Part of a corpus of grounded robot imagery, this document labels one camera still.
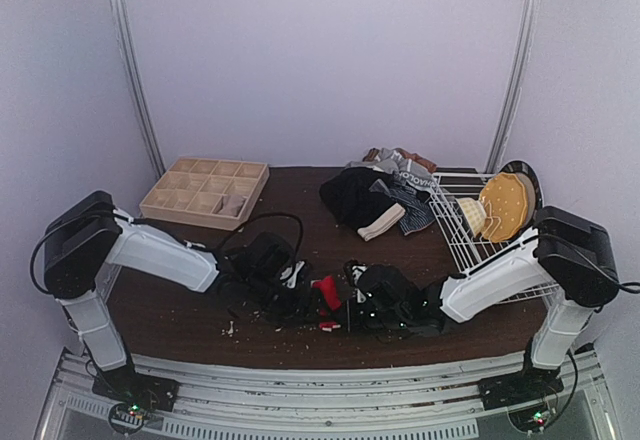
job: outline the metal pole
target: metal pole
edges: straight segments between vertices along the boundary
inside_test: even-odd
[[[157,178],[160,178],[166,168],[164,166],[164,161],[162,160],[162,154],[160,153],[160,147],[158,146],[158,139],[156,138],[156,134],[153,129],[153,123],[151,122],[147,101],[140,81],[140,72],[138,71],[138,63],[136,62],[131,30],[129,28],[126,2],[125,0],[110,1],[113,18],[115,20],[116,33],[118,35],[118,42],[120,44],[120,52],[124,61],[129,89],[131,90],[131,96],[136,109],[138,126],[140,127],[142,140],[144,141],[144,146],[147,150],[147,155],[151,161],[154,173]]]
[[[495,173],[502,162],[502,157],[504,156],[509,133],[511,132],[511,126],[516,115],[518,101],[520,100],[522,81],[524,79],[524,72],[529,60],[533,30],[539,5],[540,0],[524,0],[522,21],[520,23],[520,35],[518,37],[516,55],[513,59],[511,78],[509,79],[507,94],[502,106],[498,129],[496,130],[491,152],[489,153],[489,159],[487,160],[487,166],[485,168],[486,173]]]

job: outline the purple wall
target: purple wall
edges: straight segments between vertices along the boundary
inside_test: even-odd
[[[108,0],[0,0],[0,425],[33,436],[64,315],[28,279],[49,221],[97,188],[135,211],[153,183]]]
[[[402,146],[484,168],[523,0],[127,0],[168,163],[342,165]]]
[[[604,225],[622,281],[640,272],[640,0],[542,0],[507,158],[531,163],[546,203]],[[640,298],[592,320],[623,438],[638,438]]]

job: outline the cable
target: cable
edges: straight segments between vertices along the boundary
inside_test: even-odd
[[[618,280],[613,278],[611,275],[609,275],[607,272],[605,272],[598,265],[593,263],[591,261],[591,259],[589,257],[587,257],[584,253],[582,253],[580,250],[578,250],[575,247],[575,245],[573,245],[571,242],[569,242],[568,240],[565,240],[562,237],[559,237],[557,235],[552,235],[550,233],[541,233],[539,235],[536,235],[534,237],[530,237],[530,238],[526,239],[523,243],[527,244],[527,243],[529,243],[529,242],[531,242],[533,240],[537,240],[538,238],[548,238],[550,240],[555,240],[557,242],[562,243],[565,247],[571,249],[571,251],[573,251],[580,258],[582,258],[585,262],[587,262],[591,268],[593,268],[596,272],[598,272],[602,276],[602,278],[604,278],[605,280],[607,280],[610,283],[613,283],[618,288],[618,290],[622,290],[623,292],[631,293],[633,295],[640,294],[640,282],[620,283]]]
[[[89,371],[89,364],[90,364],[90,363],[93,363],[93,359],[92,359],[92,358],[90,358],[89,360],[87,360],[87,361],[85,362],[85,364],[84,364],[84,371],[85,371],[85,372],[87,372],[87,375],[89,375],[90,377],[93,377],[93,379],[94,379],[94,380],[97,380],[97,379],[98,379],[98,375],[97,375],[97,373],[98,373],[98,369],[96,368],[96,374],[91,373],[91,372]]]
[[[218,245],[213,249],[213,251],[210,251],[210,252],[214,254],[222,252],[222,248],[227,244],[227,242],[231,240],[233,237],[235,237],[238,233],[240,233],[240,231],[243,228],[245,228],[248,225],[251,225],[253,222],[257,220],[262,220],[264,218],[273,218],[273,217],[290,218],[292,220],[295,220],[295,222],[298,224],[298,239],[296,241],[296,246],[293,251],[293,257],[291,258],[291,264],[289,265],[289,267],[291,268],[291,273],[289,273],[289,275],[286,278],[280,279],[282,282],[286,282],[291,277],[293,277],[293,275],[296,272],[296,264],[298,263],[297,261],[298,252],[300,251],[300,246],[302,245],[302,239],[304,238],[304,224],[302,223],[302,220],[300,219],[300,217],[292,213],[271,212],[271,213],[263,213],[263,214],[257,215],[247,220],[246,222],[238,225],[236,228],[234,228],[231,232],[229,232],[229,234],[225,238],[223,238],[218,243]]]
[[[107,217],[119,218],[125,221],[128,220],[126,217],[123,217],[122,215],[118,215],[117,213],[109,210],[88,211],[78,215],[77,217],[73,217],[67,220],[66,222],[56,225],[54,228],[49,230],[40,240],[38,240],[38,243],[36,243],[36,246],[34,247],[33,252],[31,253],[31,260],[29,261],[29,275],[31,277],[31,283],[33,283],[33,286],[36,287],[36,290],[38,290],[40,293],[44,293],[45,295],[52,295],[52,293],[49,290],[42,287],[38,283],[38,280],[36,279],[36,274],[35,274],[36,257],[38,256],[38,252],[42,248],[42,245],[44,245],[44,243],[47,240],[49,240],[49,238],[51,238],[54,234],[58,233],[60,230],[64,228],[67,228],[69,225],[73,223],[79,222],[80,220],[88,220],[90,218],[107,218]]]
[[[569,406],[569,404],[571,403],[571,400],[573,400],[573,397],[576,394],[576,389],[578,387],[578,365],[576,364],[576,359],[573,358],[573,353],[571,353],[571,351],[569,351],[569,352],[567,352],[567,354],[569,355],[569,359],[571,360],[571,363],[573,364],[573,372],[575,374],[574,381],[573,381],[573,387],[571,387],[571,393],[569,394],[569,398],[567,399],[567,402],[562,406],[562,410],[560,410],[560,412],[558,412],[558,414],[556,416],[554,416],[551,420],[549,420],[549,423],[547,423],[544,426],[543,431],[548,429],[549,427],[551,427],[554,423],[556,423],[560,419],[560,417],[562,417],[562,414],[567,411],[567,407]]]

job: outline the wooden table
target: wooden table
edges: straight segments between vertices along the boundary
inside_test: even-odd
[[[312,263],[315,277],[339,277],[346,296],[342,265],[352,258],[396,265],[419,286],[455,271],[435,223],[408,237],[394,227],[368,243],[351,230],[336,226],[320,201],[318,188],[339,171],[273,168],[254,210],[254,215],[282,211],[302,218],[305,237],[301,257]],[[159,225],[181,238],[208,245],[215,245],[227,233]],[[295,242],[294,222],[268,219],[247,228],[234,244],[250,240],[261,230],[277,232]],[[309,326],[278,329],[241,297],[225,291],[198,294],[129,269],[120,274],[109,309],[133,353],[204,364],[307,369],[398,367],[504,355],[524,349],[546,315],[539,299],[494,306],[455,332],[437,338],[348,335],[341,330],[326,333]],[[230,321],[234,322],[233,335],[226,333]]]

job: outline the wire dish rack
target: wire dish rack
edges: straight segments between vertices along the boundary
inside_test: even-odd
[[[431,209],[442,235],[449,245],[449,250],[459,272],[479,265],[515,240],[492,243],[481,235],[474,236],[458,202],[455,200],[463,197],[478,199],[480,192],[491,177],[493,177],[492,174],[459,172],[436,172],[433,175],[435,182],[430,201]],[[500,303],[521,302],[546,297],[555,293],[558,288],[560,286],[555,282],[544,283],[523,290]]]

